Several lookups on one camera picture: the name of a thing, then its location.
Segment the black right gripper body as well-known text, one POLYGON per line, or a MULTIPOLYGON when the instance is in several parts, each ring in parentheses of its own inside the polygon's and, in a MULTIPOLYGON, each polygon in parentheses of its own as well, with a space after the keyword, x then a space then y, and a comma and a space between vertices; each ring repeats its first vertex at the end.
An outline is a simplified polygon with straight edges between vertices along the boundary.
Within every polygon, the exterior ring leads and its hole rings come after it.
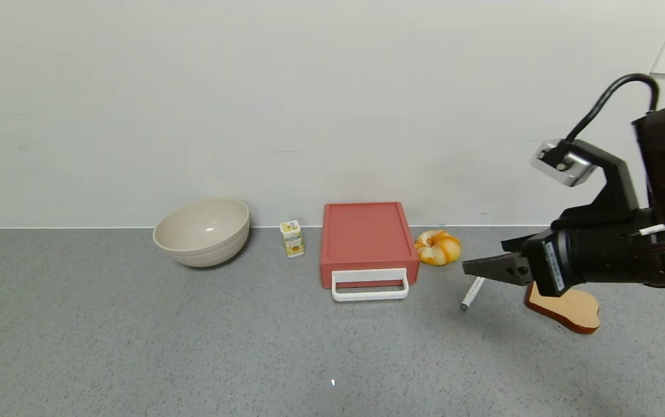
POLYGON ((631 241, 653 224, 651 211, 640 209, 628 221, 546 230, 524 244, 523 255, 539 293, 547 297, 583 283, 644 283, 654 267, 632 253, 631 241))

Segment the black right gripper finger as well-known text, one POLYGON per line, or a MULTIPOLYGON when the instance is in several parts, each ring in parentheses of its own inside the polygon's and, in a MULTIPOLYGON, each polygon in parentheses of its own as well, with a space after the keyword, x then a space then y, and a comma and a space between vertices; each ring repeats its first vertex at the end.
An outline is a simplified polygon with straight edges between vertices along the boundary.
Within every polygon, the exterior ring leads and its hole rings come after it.
POLYGON ((502 251, 505 253, 525 253, 541 242, 541 233, 525 235, 501 242, 502 251))
POLYGON ((533 282, 528 259, 521 253, 506 253, 462 262, 466 275, 525 287, 533 282))

